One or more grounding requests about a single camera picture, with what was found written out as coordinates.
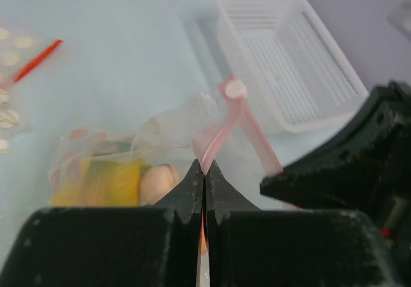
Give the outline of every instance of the white plastic bin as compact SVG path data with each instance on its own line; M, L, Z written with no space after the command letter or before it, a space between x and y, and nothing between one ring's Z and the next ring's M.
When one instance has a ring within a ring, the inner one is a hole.
M264 133L347 121L368 92L307 0L217 0L218 40Z

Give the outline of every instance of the yellow object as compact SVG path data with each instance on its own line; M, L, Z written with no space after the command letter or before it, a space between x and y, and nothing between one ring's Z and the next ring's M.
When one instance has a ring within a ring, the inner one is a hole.
M141 173L150 166L139 159L131 163L88 160L82 164L82 183L67 181L51 199L54 206L138 206Z

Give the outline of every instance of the table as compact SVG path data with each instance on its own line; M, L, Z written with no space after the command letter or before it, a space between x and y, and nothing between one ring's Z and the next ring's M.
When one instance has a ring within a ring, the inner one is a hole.
M15 86L32 130L0 156L0 265L21 224L48 203L46 172L61 136L82 123L136 129L230 75L216 43L216 14L214 0L0 0L5 25L64 40ZM270 141L287 164L336 130ZM258 183L237 189L264 209L281 207L259 195Z

